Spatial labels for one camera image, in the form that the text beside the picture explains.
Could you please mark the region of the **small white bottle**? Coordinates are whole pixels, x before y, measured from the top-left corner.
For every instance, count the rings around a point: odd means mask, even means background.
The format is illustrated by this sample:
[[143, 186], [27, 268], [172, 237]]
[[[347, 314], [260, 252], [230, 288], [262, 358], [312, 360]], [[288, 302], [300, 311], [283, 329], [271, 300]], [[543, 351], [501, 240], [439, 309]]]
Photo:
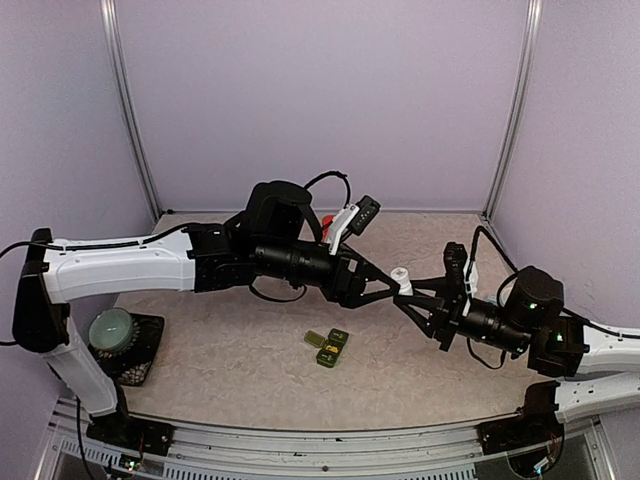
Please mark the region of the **small white bottle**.
[[402, 296], [412, 296], [413, 287], [409, 270], [404, 267], [396, 267], [390, 272], [390, 277], [398, 284], [398, 294]]

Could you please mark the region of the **green pill organizer box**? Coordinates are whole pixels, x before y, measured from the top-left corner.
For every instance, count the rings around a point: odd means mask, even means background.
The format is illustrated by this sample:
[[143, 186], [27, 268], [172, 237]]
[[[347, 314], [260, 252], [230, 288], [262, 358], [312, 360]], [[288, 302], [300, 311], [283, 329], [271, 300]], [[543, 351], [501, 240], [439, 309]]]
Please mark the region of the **green pill organizer box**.
[[334, 368], [348, 342], [350, 334], [346, 331], [333, 328], [324, 337], [314, 331], [307, 331], [304, 335], [304, 342], [318, 350], [316, 363], [326, 367]]

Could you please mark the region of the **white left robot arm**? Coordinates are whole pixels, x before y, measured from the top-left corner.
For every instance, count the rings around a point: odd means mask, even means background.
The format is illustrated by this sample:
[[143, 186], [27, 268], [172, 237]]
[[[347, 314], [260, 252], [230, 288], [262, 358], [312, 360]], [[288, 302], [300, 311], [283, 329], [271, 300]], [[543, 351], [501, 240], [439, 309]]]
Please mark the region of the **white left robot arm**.
[[257, 184], [246, 207], [224, 223], [186, 223], [162, 233], [113, 240], [55, 239], [37, 230], [27, 242], [12, 335], [40, 354], [102, 430], [121, 445], [140, 434], [116, 382], [98, 365], [71, 319], [72, 301], [148, 290], [205, 293], [249, 286], [256, 278], [315, 287], [347, 309], [387, 299], [398, 283], [344, 243], [378, 213], [370, 197], [344, 206], [328, 227], [305, 186]]

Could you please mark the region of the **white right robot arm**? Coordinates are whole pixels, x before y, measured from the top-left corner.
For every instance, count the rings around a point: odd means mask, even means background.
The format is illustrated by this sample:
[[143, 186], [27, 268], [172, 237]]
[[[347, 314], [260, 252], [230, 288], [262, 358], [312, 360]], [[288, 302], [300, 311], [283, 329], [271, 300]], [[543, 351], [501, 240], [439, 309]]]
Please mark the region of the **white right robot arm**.
[[528, 266], [513, 273], [505, 300], [476, 298], [477, 269], [466, 249], [450, 242], [442, 277], [413, 280], [407, 269], [391, 272], [399, 291], [395, 305], [441, 350], [455, 336], [526, 357], [527, 366], [547, 377], [549, 393], [527, 401], [515, 416], [514, 438], [535, 442], [551, 424], [633, 408], [639, 404], [639, 332], [606, 326], [569, 312], [564, 286]]

